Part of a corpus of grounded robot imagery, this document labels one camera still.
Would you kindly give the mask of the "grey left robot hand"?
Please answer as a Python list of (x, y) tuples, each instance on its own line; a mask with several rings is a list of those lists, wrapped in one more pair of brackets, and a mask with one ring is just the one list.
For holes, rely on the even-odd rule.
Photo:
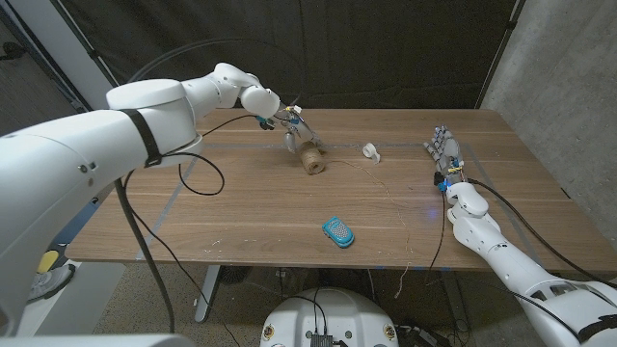
[(295, 153), (299, 145), (310, 142), (317, 147), (322, 146), (322, 141), (317, 133), (310, 129), (309, 125), (301, 117), (300, 106), (287, 106), (274, 115), (275, 123), (282, 125), (286, 132), (283, 135), (283, 143), (287, 150)]

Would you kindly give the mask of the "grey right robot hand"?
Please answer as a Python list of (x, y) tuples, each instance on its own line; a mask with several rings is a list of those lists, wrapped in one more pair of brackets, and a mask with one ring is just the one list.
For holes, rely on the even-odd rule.
[(467, 180), (459, 142), (445, 125), (437, 126), (433, 138), (423, 146), (435, 161), (441, 182), (455, 184)]

